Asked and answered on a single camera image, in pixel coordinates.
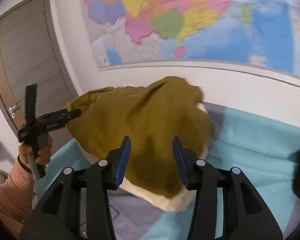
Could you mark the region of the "olive green jacket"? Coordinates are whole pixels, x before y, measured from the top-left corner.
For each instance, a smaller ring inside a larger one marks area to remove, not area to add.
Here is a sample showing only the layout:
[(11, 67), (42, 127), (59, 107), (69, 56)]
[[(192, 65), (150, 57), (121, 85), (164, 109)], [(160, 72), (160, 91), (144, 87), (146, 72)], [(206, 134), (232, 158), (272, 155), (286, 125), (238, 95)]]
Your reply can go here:
[(89, 91), (66, 105), (81, 110), (68, 122), (70, 134), (88, 153), (103, 159), (131, 140), (125, 177), (167, 198), (181, 190), (172, 150), (179, 137), (196, 155), (205, 152), (212, 125), (200, 109), (204, 94), (180, 77), (165, 77), (147, 87), (107, 87)]

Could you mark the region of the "cream white pillow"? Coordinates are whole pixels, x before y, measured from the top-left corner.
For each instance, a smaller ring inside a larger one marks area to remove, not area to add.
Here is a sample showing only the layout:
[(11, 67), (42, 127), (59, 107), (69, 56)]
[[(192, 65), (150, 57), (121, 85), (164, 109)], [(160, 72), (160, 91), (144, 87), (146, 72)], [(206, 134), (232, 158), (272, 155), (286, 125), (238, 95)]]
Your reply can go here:
[[(198, 103), (197, 108), (201, 111), (204, 111), (208, 114), (204, 103)], [(76, 140), (77, 146), (81, 150), (82, 154), (87, 158), (89, 163), (94, 164), (98, 162), (100, 159), (93, 154), (87, 152), (80, 143)], [(208, 155), (208, 142), (205, 143), (203, 152), (199, 155), (200, 159), (206, 159)], [(142, 198), (152, 204), (154, 207), (157, 207), (163, 211), (168, 212), (177, 212), (184, 211), (189, 206), (190, 202), (193, 200), (195, 196), (195, 192), (187, 191), (184, 187), (173, 197), (166, 198), (163, 195), (154, 194), (146, 189), (138, 187), (132, 184), (126, 177), (123, 179), (122, 184), (120, 185), (120, 189), (131, 193), (134, 196)]]

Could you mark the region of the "blue grey bed sheet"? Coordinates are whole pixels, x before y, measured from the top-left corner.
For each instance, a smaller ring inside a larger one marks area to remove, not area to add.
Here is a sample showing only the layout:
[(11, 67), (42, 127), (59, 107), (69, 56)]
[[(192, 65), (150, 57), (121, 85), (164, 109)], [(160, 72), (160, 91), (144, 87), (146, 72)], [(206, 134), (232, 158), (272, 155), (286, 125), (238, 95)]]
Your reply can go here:
[[(300, 128), (211, 103), (205, 107), (215, 129), (208, 162), (223, 170), (240, 168), (288, 238), (300, 225), (300, 199), (292, 190)], [(109, 192), (109, 202), (117, 239), (186, 239), (195, 200), (167, 212), (119, 189)]]

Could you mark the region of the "grey wooden door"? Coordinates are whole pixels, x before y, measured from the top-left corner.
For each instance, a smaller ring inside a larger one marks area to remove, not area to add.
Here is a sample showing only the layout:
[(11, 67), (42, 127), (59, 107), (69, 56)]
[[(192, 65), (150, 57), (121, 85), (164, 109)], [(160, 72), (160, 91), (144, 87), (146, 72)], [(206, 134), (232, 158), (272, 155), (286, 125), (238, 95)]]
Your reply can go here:
[[(0, 144), (10, 155), (25, 124), (25, 88), (38, 85), (36, 115), (61, 109), (78, 96), (61, 54), (51, 0), (23, 0), (0, 15)], [(18, 105), (12, 119), (8, 109)]]

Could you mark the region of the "colourful wall map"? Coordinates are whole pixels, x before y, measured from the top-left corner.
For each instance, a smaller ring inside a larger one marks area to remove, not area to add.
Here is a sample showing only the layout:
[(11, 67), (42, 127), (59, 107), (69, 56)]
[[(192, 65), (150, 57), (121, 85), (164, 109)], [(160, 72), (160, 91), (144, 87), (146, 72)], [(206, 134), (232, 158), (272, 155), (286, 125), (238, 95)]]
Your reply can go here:
[(100, 67), (253, 64), (300, 77), (300, 0), (80, 0)]

